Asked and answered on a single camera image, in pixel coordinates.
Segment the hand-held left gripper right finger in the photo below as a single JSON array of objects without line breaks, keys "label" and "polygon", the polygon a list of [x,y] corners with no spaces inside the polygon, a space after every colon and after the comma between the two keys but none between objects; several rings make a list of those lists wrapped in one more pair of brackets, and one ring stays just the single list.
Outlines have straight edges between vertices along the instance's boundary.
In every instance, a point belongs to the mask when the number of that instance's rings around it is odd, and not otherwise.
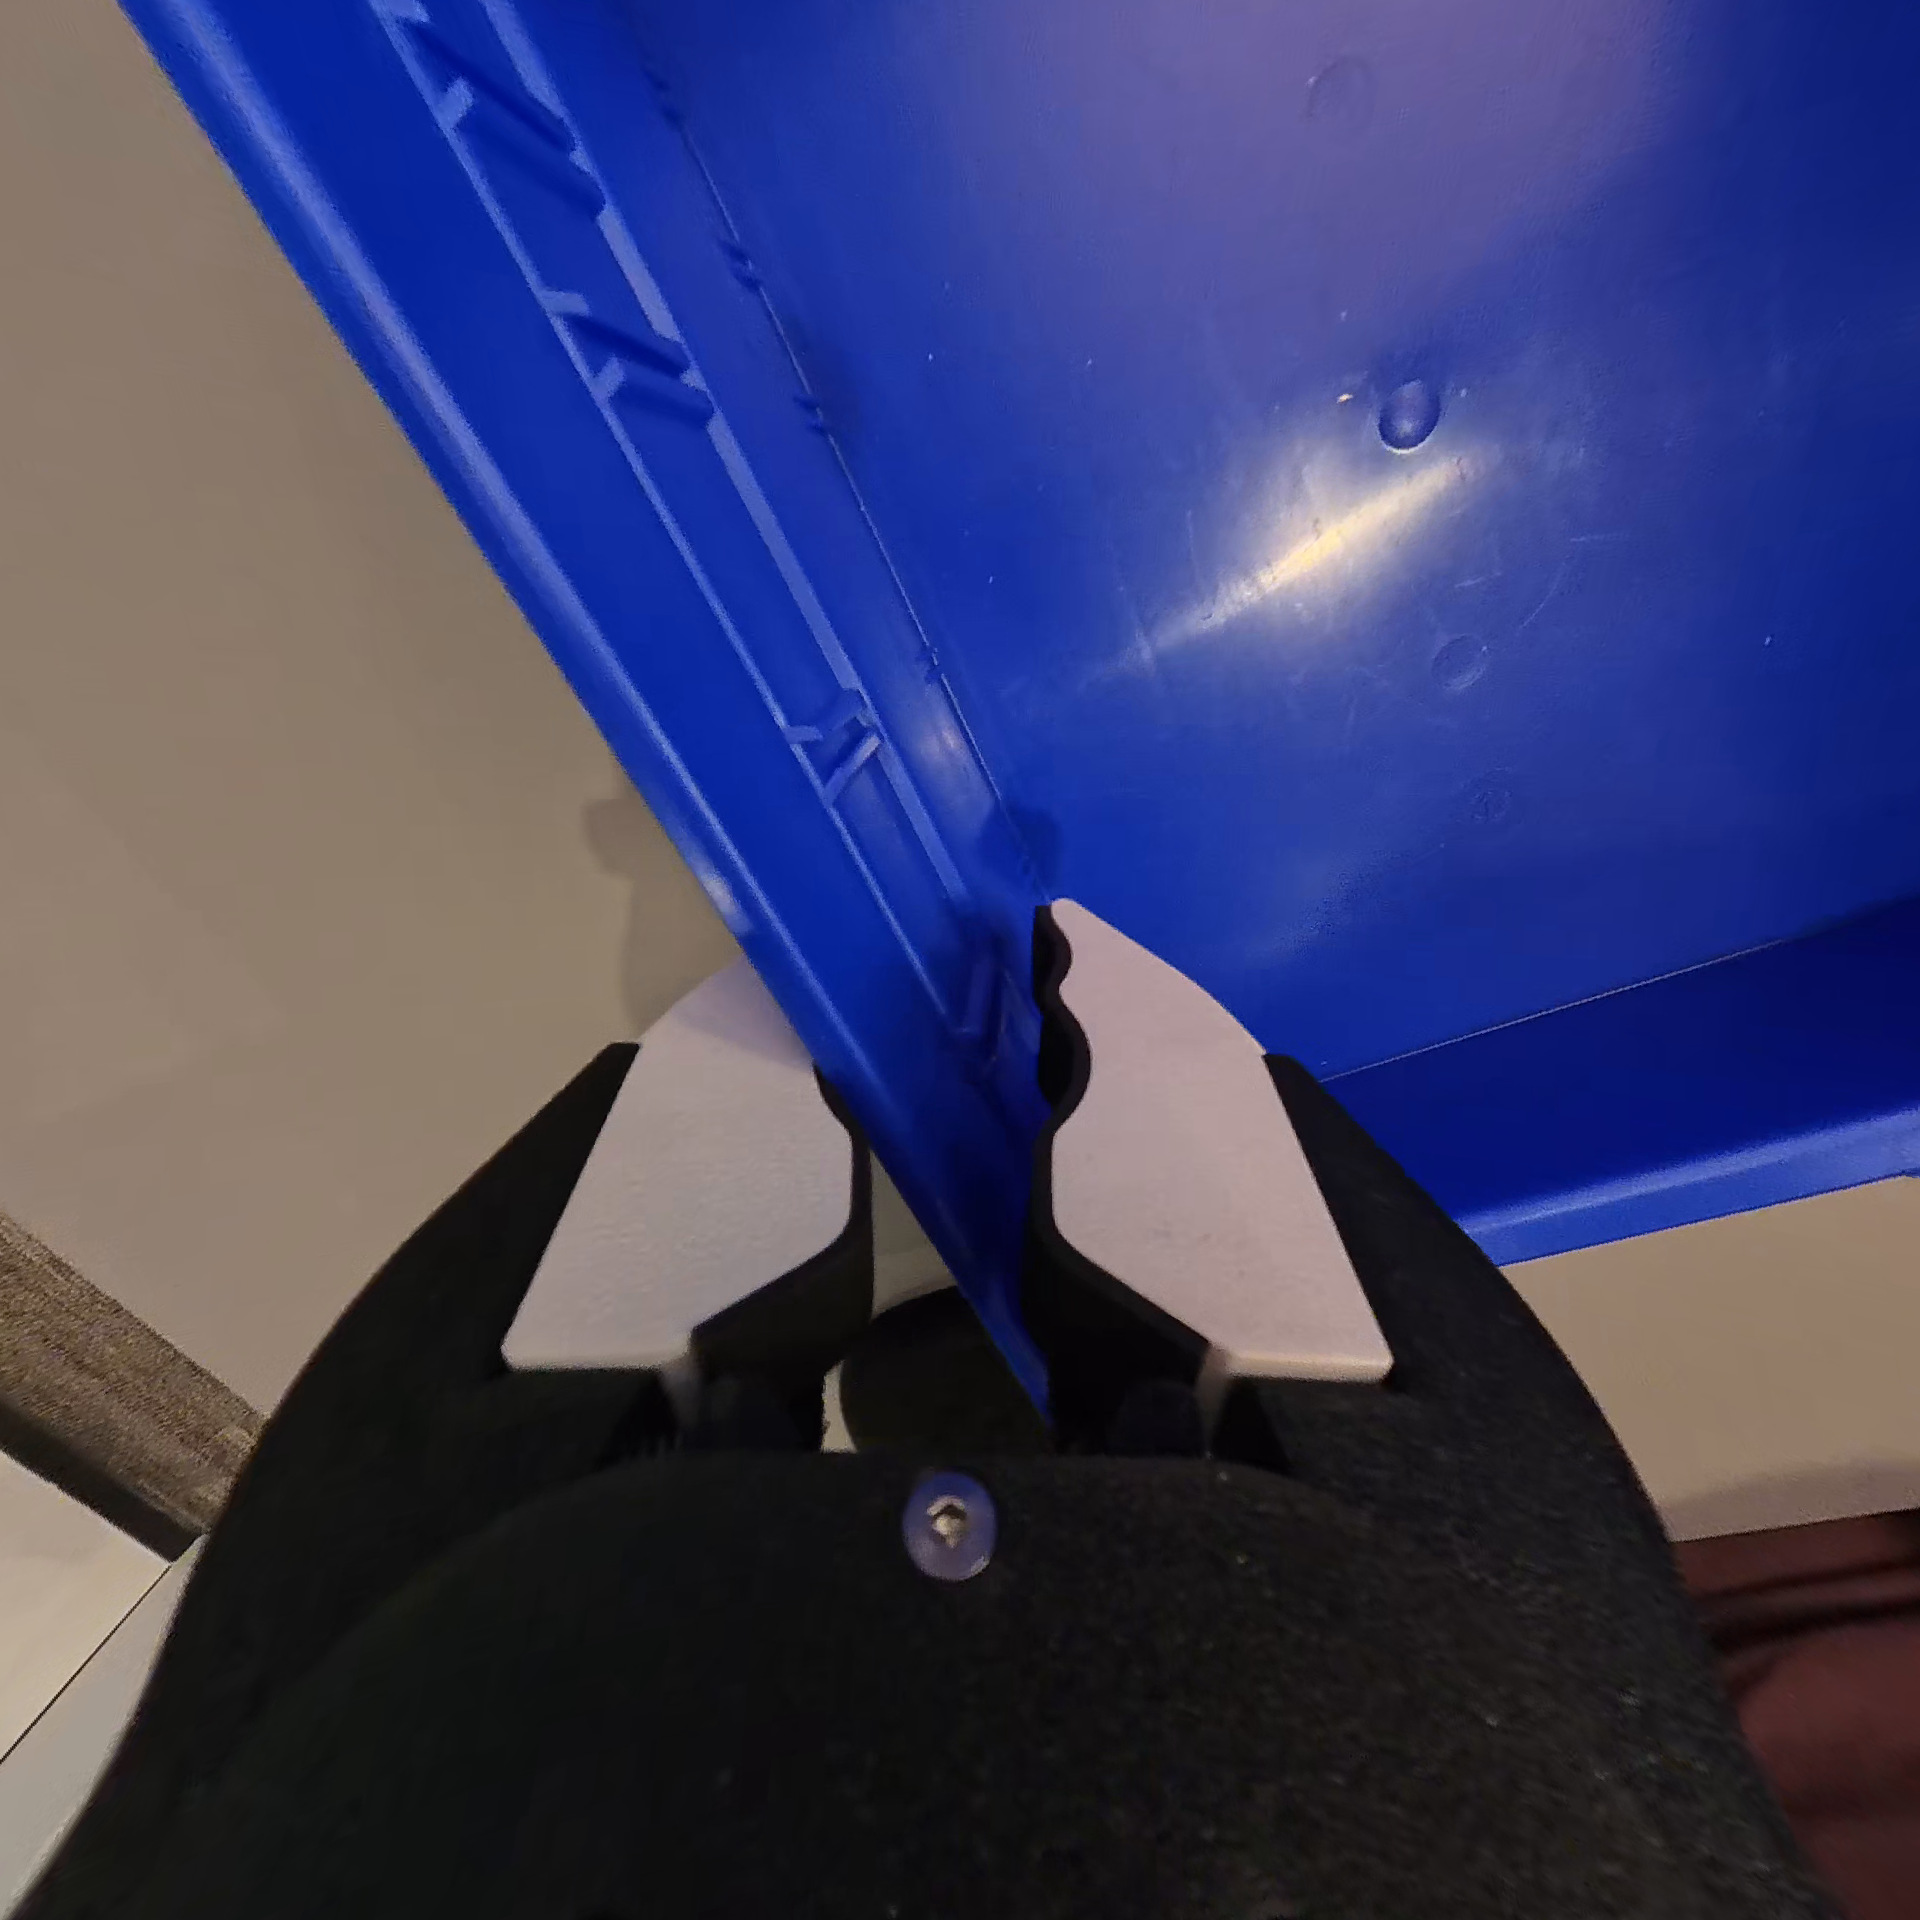
[{"label": "hand-held left gripper right finger", "polygon": [[1215,1447],[1276,1383],[1385,1392],[1395,1355],[1274,1062],[1079,900],[1032,925],[1042,1129],[1027,1334],[1059,1447]]}]

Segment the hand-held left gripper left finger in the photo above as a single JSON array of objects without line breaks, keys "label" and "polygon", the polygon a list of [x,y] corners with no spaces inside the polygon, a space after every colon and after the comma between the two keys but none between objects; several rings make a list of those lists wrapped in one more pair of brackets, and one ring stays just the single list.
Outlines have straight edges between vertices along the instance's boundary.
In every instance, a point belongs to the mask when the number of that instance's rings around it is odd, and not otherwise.
[{"label": "hand-held left gripper left finger", "polygon": [[874,1266],[874,1151],[733,962],[637,1043],[501,1355],[520,1377],[647,1377],[681,1432],[737,1389],[820,1442]]}]

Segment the blue plastic bin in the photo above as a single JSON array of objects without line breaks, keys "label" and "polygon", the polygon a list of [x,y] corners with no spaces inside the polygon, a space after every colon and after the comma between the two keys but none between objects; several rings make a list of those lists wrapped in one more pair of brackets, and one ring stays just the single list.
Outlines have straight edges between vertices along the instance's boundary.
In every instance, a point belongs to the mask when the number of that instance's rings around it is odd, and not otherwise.
[{"label": "blue plastic bin", "polygon": [[1915,5],[126,12],[1027,1389],[1059,897],[1500,1262],[1915,1172]]}]

